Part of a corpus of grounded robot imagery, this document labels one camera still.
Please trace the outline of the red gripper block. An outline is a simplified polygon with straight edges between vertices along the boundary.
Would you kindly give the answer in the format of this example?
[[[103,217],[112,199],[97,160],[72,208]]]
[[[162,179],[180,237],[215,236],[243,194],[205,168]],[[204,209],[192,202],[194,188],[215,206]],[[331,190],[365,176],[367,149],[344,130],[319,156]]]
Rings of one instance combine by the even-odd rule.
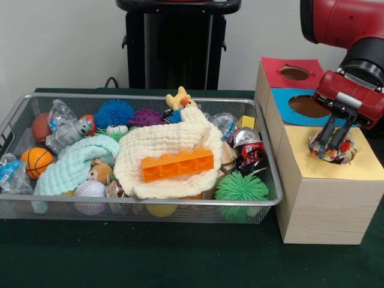
[[[352,125],[372,129],[383,119],[383,88],[343,70],[328,70],[322,76],[314,93],[314,101],[331,113],[317,135],[321,146],[329,141],[329,149],[340,148]],[[335,125],[343,126],[333,134]]]

